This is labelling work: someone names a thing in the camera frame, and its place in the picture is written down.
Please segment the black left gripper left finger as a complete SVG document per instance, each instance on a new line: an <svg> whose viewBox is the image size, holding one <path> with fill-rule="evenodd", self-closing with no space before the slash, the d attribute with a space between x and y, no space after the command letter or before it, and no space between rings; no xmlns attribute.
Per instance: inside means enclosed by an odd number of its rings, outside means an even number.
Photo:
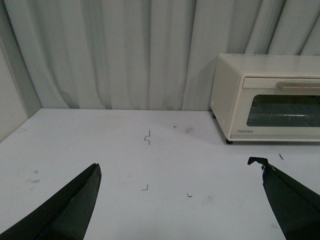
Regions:
<svg viewBox="0 0 320 240"><path fill-rule="evenodd" d="M2 240L82 240L101 184L93 163L42 205L0 234Z"/></svg>

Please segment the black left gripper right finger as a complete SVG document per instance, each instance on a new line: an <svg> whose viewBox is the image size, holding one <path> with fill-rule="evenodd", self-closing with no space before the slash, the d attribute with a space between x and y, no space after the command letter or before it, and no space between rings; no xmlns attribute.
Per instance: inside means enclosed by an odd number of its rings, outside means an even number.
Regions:
<svg viewBox="0 0 320 240"><path fill-rule="evenodd" d="M271 165L263 157L249 157L247 164L261 164L263 188L274 216L287 240L320 238L320 195Z"/></svg>

